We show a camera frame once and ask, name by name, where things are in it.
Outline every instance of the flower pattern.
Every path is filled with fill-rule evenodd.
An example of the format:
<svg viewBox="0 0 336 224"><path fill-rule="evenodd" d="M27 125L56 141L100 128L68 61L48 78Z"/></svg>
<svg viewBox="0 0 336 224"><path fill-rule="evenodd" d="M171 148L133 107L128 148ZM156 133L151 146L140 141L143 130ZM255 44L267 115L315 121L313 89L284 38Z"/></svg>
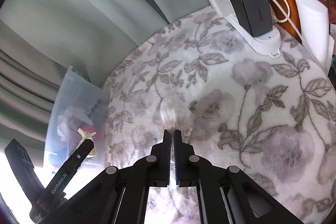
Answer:
<svg viewBox="0 0 336 224"><path fill-rule="evenodd" d="M278 127L263 144L262 165L282 182L296 182L314 156L314 143L305 131L290 126Z"/></svg>
<svg viewBox="0 0 336 224"><path fill-rule="evenodd" d="M336 201L336 96L307 51L279 29L282 54L274 59L254 52L211 7L154 34L104 84L106 166L148 155L162 140L162 103L177 96L195 116L196 154L239 166L305 223L321 223ZM196 196L155 188L147 213L197 223Z"/></svg>
<svg viewBox="0 0 336 224"><path fill-rule="evenodd" d="M245 90L253 88L255 91L255 104L259 105L266 97L269 88L265 85L273 75L272 67L267 62L254 62L244 59L232 68L232 78Z"/></svg>

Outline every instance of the leaf pattern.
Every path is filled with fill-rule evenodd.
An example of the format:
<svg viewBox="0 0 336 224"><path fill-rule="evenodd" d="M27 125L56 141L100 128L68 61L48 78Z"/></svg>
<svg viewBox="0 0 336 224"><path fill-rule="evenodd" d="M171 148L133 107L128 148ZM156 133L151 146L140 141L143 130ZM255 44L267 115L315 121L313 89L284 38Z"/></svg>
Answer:
<svg viewBox="0 0 336 224"><path fill-rule="evenodd" d="M184 71L185 71L186 73L190 73L190 72L192 72L193 70L196 70L196 69L198 68L198 65L199 65L199 63L198 63L196 60L194 60L194 61L191 62L191 63L186 63L186 64L184 65Z"/></svg>
<svg viewBox="0 0 336 224"><path fill-rule="evenodd" d="M146 86L150 88L156 82L158 76L159 76L158 73L154 74L152 79L147 81Z"/></svg>
<svg viewBox="0 0 336 224"><path fill-rule="evenodd" d="M262 175L261 173L258 172L250 174L249 177L252 178L260 187L262 187L271 196L278 195L275 189L275 185L269 177Z"/></svg>
<svg viewBox="0 0 336 224"><path fill-rule="evenodd" d="M299 74L299 72L296 70L296 68L294 68L291 65L288 64L276 64L276 65L272 65L272 67L281 75L287 77L287 78L292 78L295 77L296 75Z"/></svg>
<svg viewBox="0 0 336 224"><path fill-rule="evenodd" d="M329 114L330 114L330 118L336 122L336 108L329 102L328 103L328 109L329 109Z"/></svg>
<svg viewBox="0 0 336 224"><path fill-rule="evenodd" d="M240 149L240 143L243 141L243 136L238 131L229 130L226 124L221 125L219 131L222 132L218 143L220 149L223 149L225 144L228 144L232 149Z"/></svg>
<svg viewBox="0 0 336 224"><path fill-rule="evenodd" d="M168 75L159 75L159 77L163 83L169 84L170 80Z"/></svg>
<svg viewBox="0 0 336 224"><path fill-rule="evenodd" d="M329 90L331 90L331 86L329 85L328 81L324 78L318 78L311 80L308 83L305 92L316 97L322 97L326 95Z"/></svg>
<svg viewBox="0 0 336 224"><path fill-rule="evenodd" d="M132 113L130 113L129 111L127 111L127 110L124 110L123 112L122 112L122 118L126 121L126 122L128 122L128 123L133 123L133 116L132 116Z"/></svg>
<svg viewBox="0 0 336 224"><path fill-rule="evenodd" d="M206 65L216 65L216 64L221 64L223 62L227 62L224 58L223 55L219 53L213 53L213 54L204 54L201 55L201 60L206 64Z"/></svg>
<svg viewBox="0 0 336 224"><path fill-rule="evenodd" d="M286 52L282 52L284 59L295 67L295 59L292 55Z"/></svg>
<svg viewBox="0 0 336 224"><path fill-rule="evenodd" d="M197 40L189 40L187 39L185 42L184 49L187 50L188 48L197 48L198 47L198 42Z"/></svg>
<svg viewBox="0 0 336 224"><path fill-rule="evenodd" d="M247 124L247 136L251 135L251 133L255 132L261 125L261 107L257 107L255 114L250 117L249 122Z"/></svg>
<svg viewBox="0 0 336 224"><path fill-rule="evenodd" d="M176 68L180 63L181 61L178 60L170 61L167 64L163 65L161 68L159 68L157 71L162 73L169 72L173 68Z"/></svg>
<svg viewBox="0 0 336 224"><path fill-rule="evenodd" d="M152 66L157 66L159 63L160 63L160 60L158 60L158 59L153 59L153 60L150 60L150 61L148 62L148 65L152 67Z"/></svg>
<svg viewBox="0 0 336 224"><path fill-rule="evenodd" d="M305 68L310 69L310 65L306 60L301 59L297 63L296 68L298 69L299 72L303 72L305 70Z"/></svg>
<svg viewBox="0 0 336 224"><path fill-rule="evenodd" d="M332 205L332 201L330 198L324 198L316 202L316 208L319 213L325 210L328 210L331 207L331 205Z"/></svg>
<svg viewBox="0 0 336 224"><path fill-rule="evenodd" d="M313 103L313 106L315 107L316 112L329 120L328 108L319 100L310 99L310 101Z"/></svg>
<svg viewBox="0 0 336 224"><path fill-rule="evenodd" d="M278 99L278 98L281 97L281 95L284 92L286 92L287 89L288 89L288 86L277 85L268 92L268 96L271 97L271 98Z"/></svg>
<svg viewBox="0 0 336 224"><path fill-rule="evenodd" d="M203 79L204 82L208 79L208 69L205 66L199 65L198 69L199 76Z"/></svg>
<svg viewBox="0 0 336 224"><path fill-rule="evenodd" d="M309 111L309 99L305 95L301 95L299 98L299 105L297 108L291 108L291 115L294 117L294 120L297 122L295 128L297 131L302 130L302 123Z"/></svg>
<svg viewBox="0 0 336 224"><path fill-rule="evenodd" d="M281 184L291 189L295 182L301 189L303 175L318 173L306 197L298 193L291 199L295 205L289 206L305 223L317 223L315 215L327 213L336 201L335 96L302 46L280 33L288 43L282 44L278 59L269 59L248 51L236 30L213 10L196 12L157 32L118 65L104 85L111 93L106 164L130 166L150 153L151 145L160 141L161 104L175 94L196 117L189 142L199 142L202 156L223 165L234 159L279 200L292 196ZM148 135L150 140L147 130L158 135ZM328 131L334 136L331 141ZM321 144L325 151L314 171L311 155ZM315 188L325 192L318 201L310 198L317 196ZM175 197L170 193L160 200L171 202ZM156 210L156 199L151 200ZM176 222L190 222L182 220L183 215L181 208Z"/></svg>

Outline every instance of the white power strip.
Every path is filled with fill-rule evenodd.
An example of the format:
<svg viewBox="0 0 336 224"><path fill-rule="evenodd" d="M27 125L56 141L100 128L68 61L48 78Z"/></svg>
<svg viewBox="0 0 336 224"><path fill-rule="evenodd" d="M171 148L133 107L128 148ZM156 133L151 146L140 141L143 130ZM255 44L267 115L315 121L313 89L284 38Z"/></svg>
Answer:
<svg viewBox="0 0 336 224"><path fill-rule="evenodd" d="M273 29L259 37L252 37L241 25L236 14L224 17L247 41L257 53L268 55L272 58L280 56L281 38L279 30L273 25Z"/></svg>

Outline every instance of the silver screw head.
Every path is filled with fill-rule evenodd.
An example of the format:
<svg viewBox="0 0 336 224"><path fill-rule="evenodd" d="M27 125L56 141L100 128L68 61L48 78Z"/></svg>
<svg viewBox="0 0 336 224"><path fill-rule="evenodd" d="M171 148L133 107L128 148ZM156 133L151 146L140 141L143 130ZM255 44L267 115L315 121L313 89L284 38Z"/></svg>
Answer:
<svg viewBox="0 0 336 224"><path fill-rule="evenodd" d="M149 155L149 156L147 156L146 160L148 162L154 162L154 161L156 161L156 157L154 155Z"/></svg>
<svg viewBox="0 0 336 224"><path fill-rule="evenodd" d="M198 162L200 160L199 156L192 155L189 157L189 160L192 162Z"/></svg>
<svg viewBox="0 0 336 224"><path fill-rule="evenodd" d="M229 167L229 171L231 172L231 173L238 173L239 172L239 167L238 166L235 166L235 165L231 165L230 167Z"/></svg>
<svg viewBox="0 0 336 224"><path fill-rule="evenodd" d="M108 175L112 175L117 171L117 168L115 168L114 166L109 166L106 168L105 171Z"/></svg>

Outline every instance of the gray curtain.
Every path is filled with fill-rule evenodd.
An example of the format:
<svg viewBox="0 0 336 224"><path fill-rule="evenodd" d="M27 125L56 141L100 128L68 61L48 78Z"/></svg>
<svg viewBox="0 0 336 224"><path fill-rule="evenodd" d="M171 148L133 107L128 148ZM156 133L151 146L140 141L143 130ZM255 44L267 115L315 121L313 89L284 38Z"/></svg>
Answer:
<svg viewBox="0 0 336 224"><path fill-rule="evenodd" d="M49 117L65 72L0 20L0 152L16 138L42 165Z"/></svg>
<svg viewBox="0 0 336 224"><path fill-rule="evenodd" d="M67 67L101 86L126 56L208 0L5 0L0 9L0 151L13 138L42 162Z"/></svg>

